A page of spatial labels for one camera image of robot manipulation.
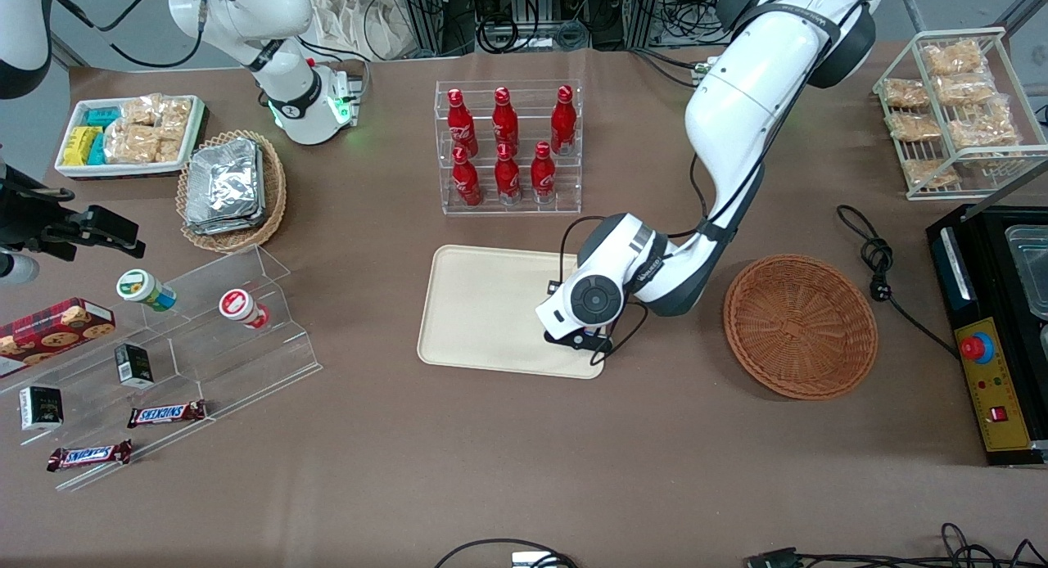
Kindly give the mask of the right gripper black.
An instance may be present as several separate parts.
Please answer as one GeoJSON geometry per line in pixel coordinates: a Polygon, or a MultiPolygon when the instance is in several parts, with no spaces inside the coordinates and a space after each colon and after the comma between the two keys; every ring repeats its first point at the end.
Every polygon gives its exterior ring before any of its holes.
{"type": "Polygon", "coordinates": [[[1,247],[12,252],[41,252],[62,261],[75,261],[75,243],[145,257],[139,225],[115,211],[89,206],[82,214],[54,202],[67,202],[75,193],[46,187],[18,169],[4,166],[1,185],[15,194],[41,201],[4,201],[1,207],[1,247]]]}

